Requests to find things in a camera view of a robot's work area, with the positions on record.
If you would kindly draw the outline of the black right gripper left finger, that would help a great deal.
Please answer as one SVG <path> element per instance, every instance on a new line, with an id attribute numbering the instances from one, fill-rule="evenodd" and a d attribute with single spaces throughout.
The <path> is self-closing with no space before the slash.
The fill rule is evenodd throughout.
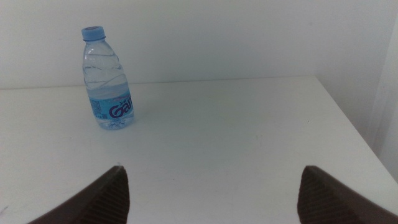
<path id="1" fill-rule="evenodd" d="M 32 223 L 127 222 L 130 207 L 127 172 L 114 166 L 102 176 Z"/>

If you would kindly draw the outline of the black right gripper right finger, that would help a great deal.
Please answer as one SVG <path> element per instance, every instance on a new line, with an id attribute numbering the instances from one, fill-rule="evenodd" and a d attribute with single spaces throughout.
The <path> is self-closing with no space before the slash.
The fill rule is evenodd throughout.
<path id="1" fill-rule="evenodd" d="M 397 224 L 396 214 L 317 166 L 306 166 L 302 172 L 297 213 L 303 224 Z"/>

